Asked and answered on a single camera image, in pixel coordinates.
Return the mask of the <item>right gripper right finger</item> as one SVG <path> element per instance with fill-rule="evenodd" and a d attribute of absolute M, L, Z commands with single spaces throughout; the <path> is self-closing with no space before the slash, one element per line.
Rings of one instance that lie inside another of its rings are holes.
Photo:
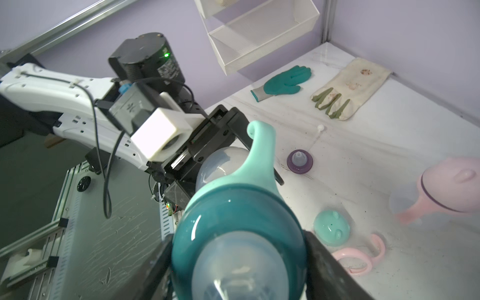
<path fill-rule="evenodd" d="M 373 300 L 312 232 L 303 231 L 303 234 L 307 251 L 308 300 Z"/>

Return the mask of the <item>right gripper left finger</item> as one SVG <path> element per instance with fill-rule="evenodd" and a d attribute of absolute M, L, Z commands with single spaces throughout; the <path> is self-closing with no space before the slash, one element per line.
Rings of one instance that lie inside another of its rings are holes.
<path fill-rule="evenodd" d="M 173 234 L 168 234 L 113 300 L 172 300 L 171 255 Z"/>

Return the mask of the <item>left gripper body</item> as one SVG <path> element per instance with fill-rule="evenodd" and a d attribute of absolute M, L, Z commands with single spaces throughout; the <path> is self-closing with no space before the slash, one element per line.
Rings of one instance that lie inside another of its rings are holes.
<path fill-rule="evenodd" d="M 196 192 L 196 180 L 202 164 L 215 151 L 231 146 L 235 140 L 251 148 L 246 130 L 247 117 L 236 107 L 217 106 L 189 139 L 164 162 L 147 163 L 147 173 L 156 182 L 153 199 L 183 210 Z"/>

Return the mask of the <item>clear baby bottle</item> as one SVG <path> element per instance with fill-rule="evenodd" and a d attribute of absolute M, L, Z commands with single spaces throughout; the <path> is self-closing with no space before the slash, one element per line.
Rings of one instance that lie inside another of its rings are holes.
<path fill-rule="evenodd" d="M 211 181 L 230 175 L 238 170 L 249 151 L 240 147 L 224 147 L 213 152 L 202 164 L 196 179 L 196 191 Z"/>
<path fill-rule="evenodd" d="M 419 191 L 413 184 L 399 187 L 391 193 L 389 210 L 398 221 L 408 224 L 408 222 L 405 221 L 406 218 L 401 217 L 401 215 L 416 204 L 419 196 Z"/>

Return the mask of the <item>teal nipple collar with straw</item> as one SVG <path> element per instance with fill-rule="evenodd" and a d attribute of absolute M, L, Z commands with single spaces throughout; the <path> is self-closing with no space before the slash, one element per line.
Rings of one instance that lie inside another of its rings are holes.
<path fill-rule="evenodd" d="M 298 300 L 306 245 L 279 197 L 257 187 L 223 187 L 185 211 L 172 242 L 180 300 Z"/>

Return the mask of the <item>mint green bottle cap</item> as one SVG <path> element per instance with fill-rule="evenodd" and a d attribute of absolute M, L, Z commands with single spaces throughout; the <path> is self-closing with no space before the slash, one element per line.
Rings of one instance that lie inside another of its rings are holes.
<path fill-rule="evenodd" d="M 327 246 L 339 247 L 350 238 L 351 228 L 346 218 L 335 210 L 321 211 L 314 220 L 314 233 Z"/>

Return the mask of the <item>pink bottle cap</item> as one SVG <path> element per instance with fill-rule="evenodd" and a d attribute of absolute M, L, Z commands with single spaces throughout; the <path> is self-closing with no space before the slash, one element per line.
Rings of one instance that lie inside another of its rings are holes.
<path fill-rule="evenodd" d="M 480 211 L 480 159 L 451 157 L 429 167 L 421 186 L 442 207 L 459 213 Z"/>

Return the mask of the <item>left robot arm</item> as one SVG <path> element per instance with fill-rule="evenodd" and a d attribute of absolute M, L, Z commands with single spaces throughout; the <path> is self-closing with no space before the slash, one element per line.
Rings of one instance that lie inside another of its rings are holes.
<path fill-rule="evenodd" d="M 1 109 L 27 130 L 89 146 L 91 170 L 108 180 L 119 158 L 146 172 L 183 209 L 201 166 L 217 150 L 253 140 L 237 108 L 206 113 L 158 32 L 125 40 L 109 58 L 116 77 L 45 69 L 26 55 L 1 78 Z"/>

